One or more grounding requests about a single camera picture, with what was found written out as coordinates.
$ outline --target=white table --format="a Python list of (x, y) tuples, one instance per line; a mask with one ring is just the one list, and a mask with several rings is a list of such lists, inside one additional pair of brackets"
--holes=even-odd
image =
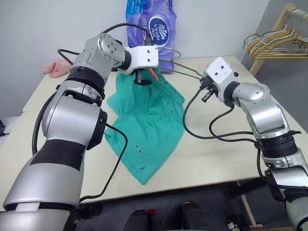
[[(179, 62), (203, 72), (213, 59), (184, 59)], [(234, 71), (239, 73), (240, 81), (257, 82), (234, 56), (228, 56), (225, 59)], [(185, 107), (198, 90), (199, 82), (180, 74), (165, 75), (165, 77), (185, 97)], [(63, 80), (64, 77), (59, 79), (44, 77), (0, 150), (0, 203), (3, 203), (20, 169), (31, 157), (32, 131), (38, 110), (53, 93), (55, 86)], [(111, 74), (105, 87), (106, 97), (114, 91), (115, 74)], [(200, 98), (204, 94), (205, 91), (191, 105), (187, 114), (187, 126), (196, 134), (209, 135), (210, 121), (227, 111), (228, 108), (215, 97), (203, 103)], [(108, 113), (108, 122), (112, 124), (117, 117), (116, 114), (106, 104), (106, 101), (103, 102), (102, 108)], [(291, 128), (303, 132), (302, 135), (296, 135), (295, 140), (305, 158), (308, 159), (307, 133), (286, 111), (285, 114)], [(217, 134), (239, 130), (250, 130), (246, 116), (240, 108), (235, 108), (230, 115), (220, 119), (214, 125), (214, 131)], [(44, 138), (40, 132), (39, 147), (43, 143)], [(200, 140), (184, 132), (174, 152), (145, 185), (141, 185), (121, 163), (105, 194), (95, 201), (257, 177), (256, 156), (256, 149), (248, 142), (227, 143), (219, 140)], [(100, 145), (86, 152), (81, 196), (100, 193), (116, 161), (117, 156), (105, 139)]]

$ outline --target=silver robotic arm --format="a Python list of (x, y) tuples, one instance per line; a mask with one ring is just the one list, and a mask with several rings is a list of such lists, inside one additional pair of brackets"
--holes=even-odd
[(44, 112), (46, 142), (6, 197), (0, 231), (64, 229), (70, 211), (79, 206), (85, 151), (102, 141), (107, 113), (100, 107), (111, 69), (130, 74), (155, 66), (155, 46), (123, 47), (105, 33), (86, 42)]
[(308, 231), (308, 166), (296, 146), (285, 115), (264, 84), (240, 83), (230, 66), (217, 58), (207, 69), (213, 91), (226, 105), (234, 103), (247, 121), (262, 150), (266, 181), (273, 197), (284, 201), (294, 230)]

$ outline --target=green cloth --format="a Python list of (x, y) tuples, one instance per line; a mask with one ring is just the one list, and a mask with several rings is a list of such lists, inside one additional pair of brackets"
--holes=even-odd
[[(152, 82), (147, 86), (135, 84), (135, 76), (117, 74), (116, 93), (107, 100), (119, 116), (113, 126), (128, 137), (122, 162), (141, 184), (162, 166), (184, 131), (184, 98), (158, 69), (154, 71), (159, 81), (148, 69), (141, 74), (142, 79)], [(122, 135), (108, 129), (105, 137), (120, 156), (125, 144)]]

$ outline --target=pink towel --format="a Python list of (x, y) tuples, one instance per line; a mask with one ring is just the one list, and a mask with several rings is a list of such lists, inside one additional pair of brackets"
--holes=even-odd
[(64, 59), (56, 59), (53, 63), (43, 67), (43, 73), (49, 74), (51, 78), (57, 78), (69, 73), (72, 65)]

